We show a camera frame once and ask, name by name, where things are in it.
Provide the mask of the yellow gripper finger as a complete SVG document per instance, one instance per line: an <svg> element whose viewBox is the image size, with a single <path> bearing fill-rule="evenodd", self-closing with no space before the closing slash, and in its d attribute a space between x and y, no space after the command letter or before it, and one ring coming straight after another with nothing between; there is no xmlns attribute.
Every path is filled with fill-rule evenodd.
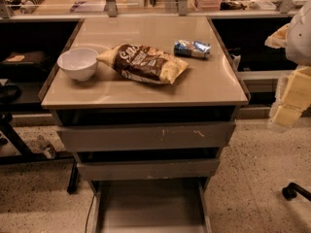
<svg viewBox="0 0 311 233"><path fill-rule="evenodd" d="M273 49L280 49L284 48L287 43L287 33L289 29L289 24L285 24L282 27L280 27L278 30L276 30L273 34L267 37L264 44L267 47L273 48Z"/></svg>
<svg viewBox="0 0 311 233"><path fill-rule="evenodd" d="M291 129L311 105L311 67L298 65L277 82L268 128L283 133Z"/></svg>

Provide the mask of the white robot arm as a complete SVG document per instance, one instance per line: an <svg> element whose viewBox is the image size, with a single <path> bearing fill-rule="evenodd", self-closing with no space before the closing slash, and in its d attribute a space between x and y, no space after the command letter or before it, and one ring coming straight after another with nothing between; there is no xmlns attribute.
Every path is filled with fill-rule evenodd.
<svg viewBox="0 0 311 233"><path fill-rule="evenodd" d="M284 48L287 59L297 65L289 75L279 78L269 112L268 128L282 133L292 128L311 105L311 0L264 44L273 49Z"/></svg>

